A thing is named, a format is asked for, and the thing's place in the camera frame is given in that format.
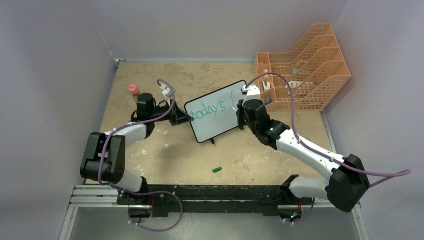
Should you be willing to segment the white whiteboard with black frame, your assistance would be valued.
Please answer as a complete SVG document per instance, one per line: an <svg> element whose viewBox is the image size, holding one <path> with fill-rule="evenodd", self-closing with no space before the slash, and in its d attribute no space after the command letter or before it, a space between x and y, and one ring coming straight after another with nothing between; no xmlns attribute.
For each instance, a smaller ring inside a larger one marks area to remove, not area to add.
<svg viewBox="0 0 424 240"><path fill-rule="evenodd" d="M239 101L245 98L242 87L246 84L245 80L237 81L184 105L186 113L194 118L190 125L199 144L239 127L232 107L237 108Z"/></svg>

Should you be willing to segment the green marker cap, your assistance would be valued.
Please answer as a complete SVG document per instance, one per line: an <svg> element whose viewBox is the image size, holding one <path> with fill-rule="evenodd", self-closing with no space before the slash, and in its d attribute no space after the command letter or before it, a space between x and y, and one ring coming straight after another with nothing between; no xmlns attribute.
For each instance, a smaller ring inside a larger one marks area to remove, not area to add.
<svg viewBox="0 0 424 240"><path fill-rule="evenodd" d="M217 167L215 169L212 170L213 173L218 173L222 170L222 167Z"/></svg>

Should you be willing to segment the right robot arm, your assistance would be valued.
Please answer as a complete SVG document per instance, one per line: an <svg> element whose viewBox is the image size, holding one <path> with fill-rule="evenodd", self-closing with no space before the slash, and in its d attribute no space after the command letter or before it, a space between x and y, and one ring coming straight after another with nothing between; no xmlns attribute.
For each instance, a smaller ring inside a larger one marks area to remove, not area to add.
<svg viewBox="0 0 424 240"><path fill-rule="evenodd" d="M295 176L281 189L288 204L299 198L328 200L338 210L350 213L370 188L362 160L328 151L297 135L293 128L271 119L261 100L240 100L237 120L247 126L265 146L295 157L318 172L324 179Z"/></svg>

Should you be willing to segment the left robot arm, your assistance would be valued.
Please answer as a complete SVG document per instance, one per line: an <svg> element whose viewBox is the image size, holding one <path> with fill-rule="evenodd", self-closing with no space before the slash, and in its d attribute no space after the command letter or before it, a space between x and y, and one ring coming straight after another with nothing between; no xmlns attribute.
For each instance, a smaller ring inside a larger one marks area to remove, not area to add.
<svg viewBox="0 0 424 240"><path fill-rule="evenodd" d="M130 199L142 205L149 199L147 180L126 169L126 148L149 138L156 122L169 121L172 126L178 126L194 119L183 112L175 100L165 100L161 105L150 93L139 95L136 105L137 109L125 127L89 135L80 175L86 180L114 185L130 192Z"/></svg>

